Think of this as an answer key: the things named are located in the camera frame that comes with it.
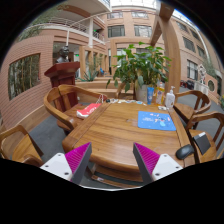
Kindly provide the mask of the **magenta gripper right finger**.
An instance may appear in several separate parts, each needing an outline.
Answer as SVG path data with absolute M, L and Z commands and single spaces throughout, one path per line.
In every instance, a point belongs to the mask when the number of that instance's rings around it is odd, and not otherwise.
M 133 154 L 137 161 L 144 184 L 152 183 L 182 169 L 168 154 L 161 154 L 139 144 L 133 144 Z

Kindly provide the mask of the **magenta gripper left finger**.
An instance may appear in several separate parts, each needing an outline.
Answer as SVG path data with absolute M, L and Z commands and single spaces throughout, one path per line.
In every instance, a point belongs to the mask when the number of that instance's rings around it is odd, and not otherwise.
M 87 168 L 91 153 L 92 144 L 88 142 L 66 154 L 55 154 L 41 166 L 41 169 L 79 185 Z

